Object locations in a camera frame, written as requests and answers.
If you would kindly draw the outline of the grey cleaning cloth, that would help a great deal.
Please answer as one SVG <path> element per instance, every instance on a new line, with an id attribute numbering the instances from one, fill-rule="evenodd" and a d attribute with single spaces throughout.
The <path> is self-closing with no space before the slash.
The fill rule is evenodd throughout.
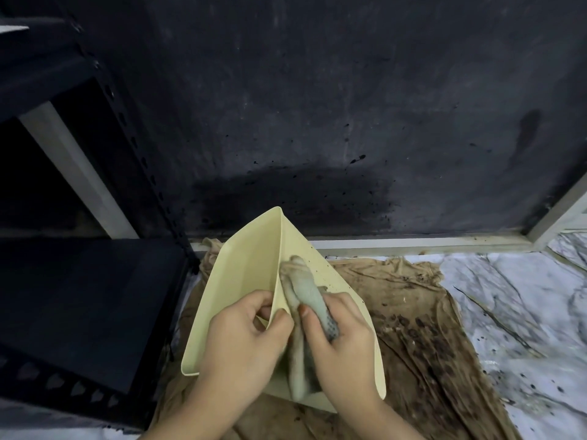
<path id="1" fill-rule="evenodd" d="M 305 336 L 299 306 L 309 307 L 317 316 L 320 327 L 329 343 L 340 335 L 339 326 L 323 299 L 326 287 L 315 284 L 313 274 L 300 256 L 291 256 L 281 262 L 279 278 L 294 327 L 286 348 L 286 369 L 290 395 L 293 401 L 304 399 L 322 391 L 316 374 L 311 348 Z"/>

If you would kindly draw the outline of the person's left forearm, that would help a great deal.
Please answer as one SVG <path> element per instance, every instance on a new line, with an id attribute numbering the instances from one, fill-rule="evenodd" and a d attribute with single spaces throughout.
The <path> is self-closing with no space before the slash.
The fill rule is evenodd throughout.
<path id="1" fill-rule="evenodd" d="M 213 389 L 198 388 L 175 414 L 138 440 L 220 440 L 256 398 L 225 398 Z"/>

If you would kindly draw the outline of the cream plastic tray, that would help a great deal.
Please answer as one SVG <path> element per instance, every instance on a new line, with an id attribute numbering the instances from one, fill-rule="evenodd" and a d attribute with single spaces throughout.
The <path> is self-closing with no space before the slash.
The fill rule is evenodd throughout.
<path id="1" fill-rule="evenodd" d="M 274 293 L 271 318 L 277 309 L 289 311 L 278 271 L 280 263 L 293 255 L 303 258 L 317 286 L 327 287 L 330 293 L 348 293 L 371 330 L 375 330 L 360 295 L 285 217 L 282 209 L 274 207 L 241 228 L 220 249 L 181 360 L 184 376 L 195 377 L 200 373 L 210 320 L 242 296 L 257 289 L 269 290 Z"/>

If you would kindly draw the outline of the brown stained floor cloth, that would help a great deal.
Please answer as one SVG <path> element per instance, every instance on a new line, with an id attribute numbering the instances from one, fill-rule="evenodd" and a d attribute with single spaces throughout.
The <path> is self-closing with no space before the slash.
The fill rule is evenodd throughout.
<path id="1" fill-rule="evenodd" d="M 201 281 L 180 316 L 179 354 L 223 243 L 204 239 Z M 427 440 L 523 440 L 482 370 L 455 300 L 437 264 L 404 258 L 331 260 L 359 295 L 375 328 L 386 379 L 385 402 Z M 176 413 L 196 377 L 180 372 L 179 355 L 150 428 Z M 262 394 L 222 440 L 359 440 L 337 414 Z"/>

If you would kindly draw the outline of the person's right forearm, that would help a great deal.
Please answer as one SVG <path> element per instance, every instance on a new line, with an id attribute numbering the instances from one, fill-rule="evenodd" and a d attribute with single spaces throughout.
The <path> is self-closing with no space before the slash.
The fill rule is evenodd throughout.
<path id="1" fill-rule="evenodd" d="M 426 440 L 378 397 L 344 399 L 333 405 L 362 440 Z"/>

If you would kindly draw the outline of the white frame bar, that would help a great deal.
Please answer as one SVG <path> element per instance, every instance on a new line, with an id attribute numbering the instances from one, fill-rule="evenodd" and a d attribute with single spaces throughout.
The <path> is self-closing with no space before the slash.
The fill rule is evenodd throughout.
<path id="1" fill-rule="evenodd" d="M 18 119 L 111 239 L 139 238 L 52 103 Z"/>
<path id="2" fill-rule="evenodd" d="M 587 232 L 587 172 L 528 232 L 533 251 L 543 250 L 562 232 Z"/>
<path id="3" fill-rule="evenodd" d="M 447 253 L 527 253 L 534 246 L 520 234 L 418 236 L 418 237 L 354 237 L 351 239 L 309 239 L 322 256 L 375 257 L 424 256 Z"/>

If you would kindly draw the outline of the person's left hand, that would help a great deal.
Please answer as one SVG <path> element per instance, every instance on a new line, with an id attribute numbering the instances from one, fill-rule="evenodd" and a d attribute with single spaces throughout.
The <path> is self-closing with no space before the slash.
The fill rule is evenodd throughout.
<path id="1" fill-rule="evenodd" d="M 288 340 L 264 340 L 274 294 L 255 290 L 214 316 L 209 324 L 198 388 L 225 398 L 260 395 Z"/>

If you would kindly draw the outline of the black metal shelf rack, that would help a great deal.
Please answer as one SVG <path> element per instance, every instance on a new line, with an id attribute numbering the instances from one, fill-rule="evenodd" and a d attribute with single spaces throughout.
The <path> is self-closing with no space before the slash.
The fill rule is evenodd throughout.
<path id="1" fill-rule="evenodd" d="M 20 138 L 63 176 L 18 117 L 52 103 L 139 236 L 111 239 L 84 204 L 104 236 L 0 230 L 0 429 L 141 433 L 200 262 L 87 23 L 64 0 L 0 0 L 0 28 L 0 165 L 22 155 L 50 195 Z"/>

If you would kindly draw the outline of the person's right hand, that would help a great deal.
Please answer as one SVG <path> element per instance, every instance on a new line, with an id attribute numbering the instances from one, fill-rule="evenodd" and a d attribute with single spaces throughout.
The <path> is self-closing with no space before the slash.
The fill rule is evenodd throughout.
<path id="1" fill-rule="evenodd" d="M 347 293 L 326 294 L 323 299 L 340 335 L 331 348 L 311 348 L 322 391 L 332 405 L 351 398 L 381 399 L 374 373 L 373 330 Z"/>

